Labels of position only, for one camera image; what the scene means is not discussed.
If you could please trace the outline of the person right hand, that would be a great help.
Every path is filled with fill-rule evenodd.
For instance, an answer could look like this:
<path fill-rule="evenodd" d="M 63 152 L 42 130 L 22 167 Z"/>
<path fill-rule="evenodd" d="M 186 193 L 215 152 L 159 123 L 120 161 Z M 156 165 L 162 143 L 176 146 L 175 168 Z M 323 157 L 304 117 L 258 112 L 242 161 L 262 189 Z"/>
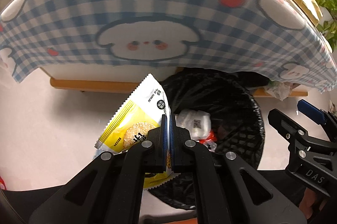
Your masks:
<path fill-rule="evenodd" d="M 306 188 L 304 191 L 304 196 L 299 204 L 299 209 L 304 214 L 306 219 L 309 219 L 313 214 L 314 205 L 319 204 L 319 210 L 322 210 L 326 203 L 326 200 L 319 202 L 318 194 L 309 188 Z"/>

